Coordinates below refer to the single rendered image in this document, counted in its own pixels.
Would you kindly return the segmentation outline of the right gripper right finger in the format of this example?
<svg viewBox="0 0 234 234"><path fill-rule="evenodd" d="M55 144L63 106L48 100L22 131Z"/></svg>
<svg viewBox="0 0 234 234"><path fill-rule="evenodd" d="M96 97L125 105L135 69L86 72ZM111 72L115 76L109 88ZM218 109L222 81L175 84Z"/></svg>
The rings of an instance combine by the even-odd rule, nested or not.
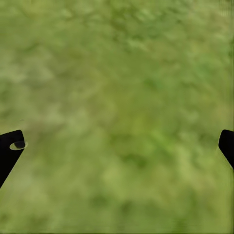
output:
<svg viewBox="0 0 234 234"><path fill-rule="evenodd" d="M234 132L223 130L218 146L234 169Z"/></svg>

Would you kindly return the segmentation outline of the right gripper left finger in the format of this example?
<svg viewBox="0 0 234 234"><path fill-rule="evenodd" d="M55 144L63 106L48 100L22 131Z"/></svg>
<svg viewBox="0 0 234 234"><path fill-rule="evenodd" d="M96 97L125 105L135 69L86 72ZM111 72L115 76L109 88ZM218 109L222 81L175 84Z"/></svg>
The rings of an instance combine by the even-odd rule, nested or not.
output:
<svg viewBox="0 0 234 234"><path fill-rule="evenodd" d="M0 135L0 188L27 146L21 130Z"/></svg>

